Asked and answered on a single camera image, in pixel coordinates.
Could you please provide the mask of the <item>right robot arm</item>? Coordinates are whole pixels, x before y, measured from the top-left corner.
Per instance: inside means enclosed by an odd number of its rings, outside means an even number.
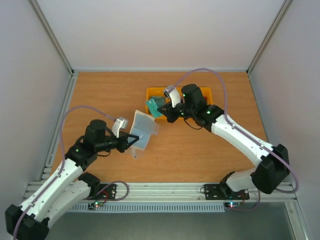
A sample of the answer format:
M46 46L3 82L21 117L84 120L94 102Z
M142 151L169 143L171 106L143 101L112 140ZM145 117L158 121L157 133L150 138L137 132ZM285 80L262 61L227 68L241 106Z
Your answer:
M163 93L169 102L157 110L169 123L179 118L192 119L200 128L229 142L254 165L250 170L232 171L220 181L220 191L225 198L251 188L271 194L290 174L289 154L284 145L274 146L241 127L222 108L208 104L196 84L185 85L181 92L170 85Z

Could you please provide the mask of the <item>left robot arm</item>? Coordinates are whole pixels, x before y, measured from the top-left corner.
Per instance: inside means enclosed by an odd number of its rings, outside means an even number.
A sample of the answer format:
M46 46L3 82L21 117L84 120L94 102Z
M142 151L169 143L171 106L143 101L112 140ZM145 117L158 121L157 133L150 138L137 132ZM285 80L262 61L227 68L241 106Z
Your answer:
M124 132L128 121L115 120L112 128L105 121L92 120L84 135L72 145L55 172L19 206L10 205L5 211L7 232L14 240L44 240L55 221L81 200L114 200L108 185L101 187L99 178L86 169L102 152L125 152L140 138Z

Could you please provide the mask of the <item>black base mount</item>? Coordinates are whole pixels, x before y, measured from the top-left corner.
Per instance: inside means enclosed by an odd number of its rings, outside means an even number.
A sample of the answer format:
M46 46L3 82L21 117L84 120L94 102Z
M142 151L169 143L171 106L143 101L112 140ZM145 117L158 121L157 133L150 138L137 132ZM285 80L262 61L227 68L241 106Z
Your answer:
M227 185L221 185L219 183L209 183L204 184L200 188L200 193L204 194L206 200L249 200L249 193L245 190L240 190L238 192L232 191Z
M107 184L100 184L98 192L98 195L95 196L89 196L85 198L85 200L91 200L91 201L104 201L107 200L115 200L116 199L116 193L117 193L117 185L111 184L110 186L106 187Z

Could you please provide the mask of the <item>green card in bin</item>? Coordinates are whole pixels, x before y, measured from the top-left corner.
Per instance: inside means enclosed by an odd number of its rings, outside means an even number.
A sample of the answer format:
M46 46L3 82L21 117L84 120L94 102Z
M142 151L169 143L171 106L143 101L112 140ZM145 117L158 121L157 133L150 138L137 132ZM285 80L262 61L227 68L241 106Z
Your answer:
M152 96L151 99L154 100L158 107L161 107L166 103L166 98L163 96Z

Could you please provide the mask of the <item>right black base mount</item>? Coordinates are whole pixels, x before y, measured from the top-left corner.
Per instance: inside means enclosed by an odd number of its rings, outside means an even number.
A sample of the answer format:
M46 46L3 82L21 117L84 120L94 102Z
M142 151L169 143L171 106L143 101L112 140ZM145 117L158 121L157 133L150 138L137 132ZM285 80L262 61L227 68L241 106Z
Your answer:
M206 200L249 200L249 193L245 190L240 190L238 192L232 191L227 185L221 185L219 183L209 183L204 184L200 188L200 193L204 194Z

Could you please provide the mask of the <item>beige card holder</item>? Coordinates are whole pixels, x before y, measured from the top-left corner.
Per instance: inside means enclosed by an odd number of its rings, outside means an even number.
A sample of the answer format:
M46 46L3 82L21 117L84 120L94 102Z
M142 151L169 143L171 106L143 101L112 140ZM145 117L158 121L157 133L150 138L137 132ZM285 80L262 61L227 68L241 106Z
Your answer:
M138 159L143 155L143 151L147 148L152 135L157 135L159 132L159 125L155 122L152 115L136 110L134 112L133 123L128 138L129 153L134 159Z

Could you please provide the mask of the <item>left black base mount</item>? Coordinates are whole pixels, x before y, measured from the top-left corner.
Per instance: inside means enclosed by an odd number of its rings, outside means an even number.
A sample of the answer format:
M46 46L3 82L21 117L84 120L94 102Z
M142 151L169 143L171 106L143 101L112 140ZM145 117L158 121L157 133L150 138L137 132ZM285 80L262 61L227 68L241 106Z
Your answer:
M111 184L110 186L106 187L107 184L100 184L98 192L98 195L95 196L89 196L85 198L85 200L91 200L91 201L104 201L107 200L115 200L116 199L116 193L117 193L117 185Z

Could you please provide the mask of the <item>yellow plastic bin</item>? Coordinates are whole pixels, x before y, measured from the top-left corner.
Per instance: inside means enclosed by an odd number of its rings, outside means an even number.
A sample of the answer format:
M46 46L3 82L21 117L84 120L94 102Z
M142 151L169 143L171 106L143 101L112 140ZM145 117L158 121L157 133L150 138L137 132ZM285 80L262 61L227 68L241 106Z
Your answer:
M182 94L182 88L181 87L174 87L173 85L168 86L165 88L164 92L167 92L168 94L172 91L178 91L180 94Z
M203 97L205 98L206 102L209 105L213 105L214 101L213 101L213 96L212 96L212 91L210 87L200 87L200 90L202 92Z
M164 95L165 87L148 87L146 89L145 113L156 120L166 120L165 116L158 112L158 108L168 102Z

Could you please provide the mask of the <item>aluminium front rail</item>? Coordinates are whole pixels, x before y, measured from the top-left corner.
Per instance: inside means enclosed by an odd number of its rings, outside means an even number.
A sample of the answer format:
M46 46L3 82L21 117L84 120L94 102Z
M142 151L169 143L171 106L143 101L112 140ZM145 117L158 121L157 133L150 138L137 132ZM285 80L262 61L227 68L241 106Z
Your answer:
M258 193L255 188L250 188L245 193L237 194L231 199L220 199L216 193L205 190L204 182L178 183L178 182L130 182L129 193L122 202L126 203L169 203L169 202L242 202L243 196L249 198L244 202L256 203L284 203L297 202L297 196L294 193L281 193L274 191L271 194Z

